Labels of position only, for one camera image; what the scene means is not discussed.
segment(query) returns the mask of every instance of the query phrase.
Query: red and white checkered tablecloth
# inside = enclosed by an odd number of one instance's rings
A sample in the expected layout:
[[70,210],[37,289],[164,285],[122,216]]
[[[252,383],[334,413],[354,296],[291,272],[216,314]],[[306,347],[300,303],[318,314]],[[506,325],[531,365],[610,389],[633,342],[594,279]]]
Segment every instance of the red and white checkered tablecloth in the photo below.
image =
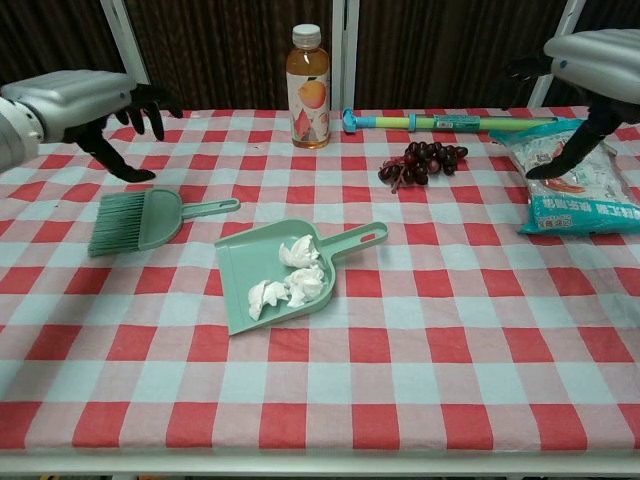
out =
[[[99,198],[151,185],[74,146],[0,176],[0,449],[640,447],[640,236],[519,235],[525,185],[486,134],[346,136],[334,115],[305,151],[285,112],[166,125],[108,136],[154,186],[243,203],[156,250],[87,257]],[[460,171],[392,195],[378,166],[432,138],[468,146]],[[611,144],[640,185],[640,131]],[[341,260],[323,311],[229,338],[213,242],[285,216],[390,234]]]

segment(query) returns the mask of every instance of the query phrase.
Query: tissue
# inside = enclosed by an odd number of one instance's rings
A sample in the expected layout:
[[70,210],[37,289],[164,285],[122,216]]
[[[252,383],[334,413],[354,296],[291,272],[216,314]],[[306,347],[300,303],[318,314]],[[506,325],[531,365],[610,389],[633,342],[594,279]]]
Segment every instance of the tissue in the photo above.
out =
[[288,307],[297,308],[313,300],[322,293],[324,287],[324,272],[318,264],[309,268],[300,268],[284,279],[284,285],[289,289],[291,300]]
[[287,287],[280,282],[262,280],[249,289],[249,316],[258,321],[262,313],[262,307],[267,303],[275,307],[278,300],[288,300]]
[[288,267],[307,268],[318,263],[320,253],[313,245],[311,235],[299,238],[289,250],[280,245],[280,261]]

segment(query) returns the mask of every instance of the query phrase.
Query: water gun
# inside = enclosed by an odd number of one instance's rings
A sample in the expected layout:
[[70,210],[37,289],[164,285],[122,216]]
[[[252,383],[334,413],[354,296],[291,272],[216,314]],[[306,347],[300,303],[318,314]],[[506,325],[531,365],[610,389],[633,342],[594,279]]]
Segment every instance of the water gun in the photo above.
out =
[[445,130],[480,132],[487,130],[521,131],[558,121],[558,117],[481,117],[477,115],[420,115],[406,117],[357,116],[350,108],[342,112],[342,129],[355,133],[359,128],[399,128],[416,130]]

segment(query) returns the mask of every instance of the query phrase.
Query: juice bottle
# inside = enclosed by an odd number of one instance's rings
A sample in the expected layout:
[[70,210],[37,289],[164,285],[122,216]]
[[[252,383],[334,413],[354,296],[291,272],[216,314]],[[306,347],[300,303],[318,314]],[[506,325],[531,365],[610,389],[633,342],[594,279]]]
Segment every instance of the juice bottle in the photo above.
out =
[[291,139],[296,147],[329,143],[329,54],[320,48],[320,27],[293,28],[295,48],[287,57]]

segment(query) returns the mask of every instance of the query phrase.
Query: plastic bag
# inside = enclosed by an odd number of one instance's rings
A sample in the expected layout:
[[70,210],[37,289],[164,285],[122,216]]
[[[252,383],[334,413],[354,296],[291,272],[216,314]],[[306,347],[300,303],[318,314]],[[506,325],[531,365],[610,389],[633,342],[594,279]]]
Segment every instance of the plastic bag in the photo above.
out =
[[[510,150],[522,174],[560,153],[582,120],[560,120],[517,133],[491,132]],[[550,180],[526,180],[529,221],[521,233],[587,235],[640,232],[640,203],[601,142],[573,170]]]

